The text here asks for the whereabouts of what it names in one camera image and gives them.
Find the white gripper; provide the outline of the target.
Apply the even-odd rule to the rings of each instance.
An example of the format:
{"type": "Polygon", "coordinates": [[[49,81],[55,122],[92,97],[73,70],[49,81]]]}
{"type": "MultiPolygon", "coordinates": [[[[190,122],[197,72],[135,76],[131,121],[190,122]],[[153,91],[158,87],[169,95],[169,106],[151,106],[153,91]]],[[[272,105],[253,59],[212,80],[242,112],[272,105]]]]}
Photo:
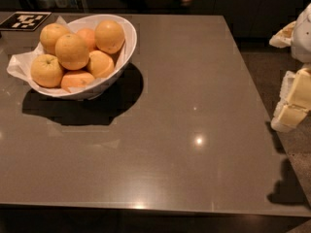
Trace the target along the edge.
{"type": "MultiPolygon", "coordinates": [[[[292,57],[302,63],[311,62],[311,4],[269,40],[275,48],[291,46],[292,57]]],[[[296,73],[287,71],[280,89],[271,120],[271,127],[278,132],[290,132],[304,121],[311,111],[311,68],[303,67],[296,73]]]]}

